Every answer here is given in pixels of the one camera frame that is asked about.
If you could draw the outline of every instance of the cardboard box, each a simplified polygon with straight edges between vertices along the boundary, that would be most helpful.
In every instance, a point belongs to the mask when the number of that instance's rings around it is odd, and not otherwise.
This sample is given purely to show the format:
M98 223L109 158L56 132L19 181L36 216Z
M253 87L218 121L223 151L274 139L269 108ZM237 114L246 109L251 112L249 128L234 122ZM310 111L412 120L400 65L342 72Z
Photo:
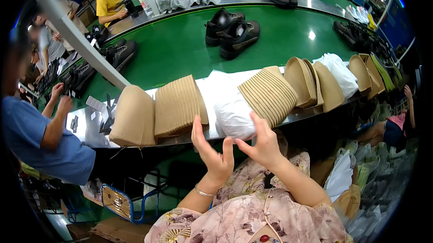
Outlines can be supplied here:
M152 225L133 224L122 217L98 223L90 232L113 242L143 243Z
M81 13L78 18L83 22L84 26L89 26L95 21L96 15L92 12L92 9L88 8L83 13Z

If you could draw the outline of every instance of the silver bracelet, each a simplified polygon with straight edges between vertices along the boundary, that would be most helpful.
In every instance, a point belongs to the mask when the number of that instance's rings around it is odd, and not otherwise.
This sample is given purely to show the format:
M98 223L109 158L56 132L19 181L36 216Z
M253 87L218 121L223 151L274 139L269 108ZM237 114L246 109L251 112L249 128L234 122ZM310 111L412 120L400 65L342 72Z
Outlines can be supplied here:
M200 195L202 195L202 196L207 196L207 197L215 196L215 194L208 194L208 193L204 193L204 192L202 192L202 191L199 191L199 190L197 189L197 185L198 185L198 183L195 184L194 189L195 189L195 191L197 191L198 194L200 194Z

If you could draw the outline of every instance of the shoe sole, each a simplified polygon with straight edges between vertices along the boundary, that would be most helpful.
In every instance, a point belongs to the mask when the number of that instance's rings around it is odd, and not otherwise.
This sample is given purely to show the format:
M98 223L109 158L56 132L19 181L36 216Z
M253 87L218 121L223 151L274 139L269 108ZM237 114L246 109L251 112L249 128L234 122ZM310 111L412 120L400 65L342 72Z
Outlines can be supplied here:
M235 51L227 51L223 49L222 47L219 47L219 56L221 56L223 59L230 61L239 56L239 54L242 53L247 47L254 45L258 40L258 36L252 38L250 42L247 45L242 46L240 49Z
M210 38L210 37L206 36L205 39L206 39L206 45L211 46L211 47L219 46L219 44L221 42L220 38Z

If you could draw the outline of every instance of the person's left hand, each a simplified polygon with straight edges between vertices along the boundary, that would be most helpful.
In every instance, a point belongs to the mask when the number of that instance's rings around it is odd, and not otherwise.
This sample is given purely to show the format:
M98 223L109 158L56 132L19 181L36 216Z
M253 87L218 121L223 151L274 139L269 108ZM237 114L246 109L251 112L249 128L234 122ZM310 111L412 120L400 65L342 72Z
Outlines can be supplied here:
M226 137L224 139L223 153L218 153L204 138L200 116L196 115L192 126L191 140L198 150L200 158L206 164L209 179L222 185L232 175L235 166L232 138Z
M57 103L58 96L62 93L64 87L64 83L60 82L54 85L52 91L51 91L51 101L54 101Z
M54 41L58 41L60 39L61 35L59 32L56 32L55 34L53 34L53 40Z

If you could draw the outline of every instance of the person's right hand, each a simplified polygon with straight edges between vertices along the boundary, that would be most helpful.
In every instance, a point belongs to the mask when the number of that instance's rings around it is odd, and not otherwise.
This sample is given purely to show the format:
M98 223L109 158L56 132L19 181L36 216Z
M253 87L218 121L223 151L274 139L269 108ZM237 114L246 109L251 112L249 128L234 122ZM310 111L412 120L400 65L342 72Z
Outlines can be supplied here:
M269 128L266 119L261 119L254 111L249 115L256 126L257 142L254 146L249 146L243 140L235 139L235 143L242 152L272 171L285 159L278 146L277 134Z
M63 115L67 115L68 112L72 109L72 105L73 105L72 98L64 95L60 99L60 103L58 104L58 107L57 107L57 112L60 112Z
M125 11L125 10L120 10L119 12L116 13L116 17L119 18L119 19L122 19L122 18L126 17L127 14L128 14L127 11Z
M410 90L409 86L404 86L404 95L408 100L412 100L412 91Z
M64 87L63 82L59 82L53 86L53 89L51 91L51 101L55 101L57 103L58 96L62 93L63 87Z

